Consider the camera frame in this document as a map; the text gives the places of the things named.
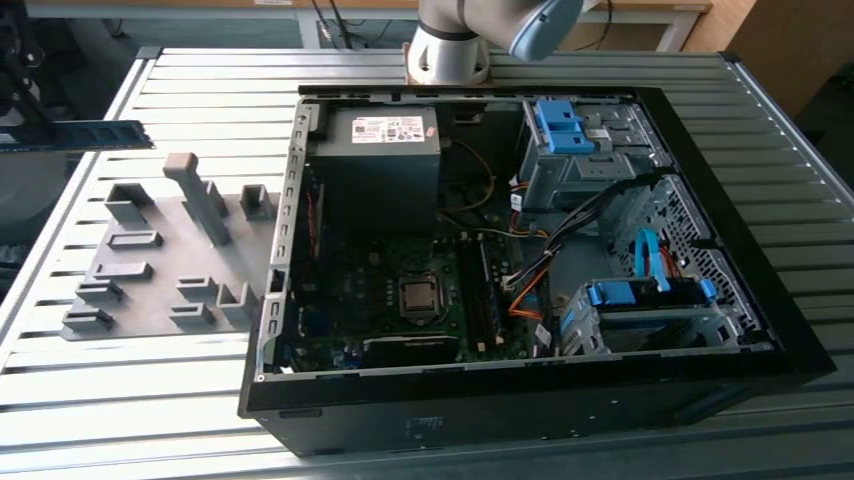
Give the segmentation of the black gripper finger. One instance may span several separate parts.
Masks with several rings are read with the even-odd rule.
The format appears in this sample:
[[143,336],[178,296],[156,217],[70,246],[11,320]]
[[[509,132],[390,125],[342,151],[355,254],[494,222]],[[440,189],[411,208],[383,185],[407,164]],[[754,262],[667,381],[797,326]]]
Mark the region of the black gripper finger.
[[1,54],[1,144],[52,145],[57,138],[36,84],[13,50]]

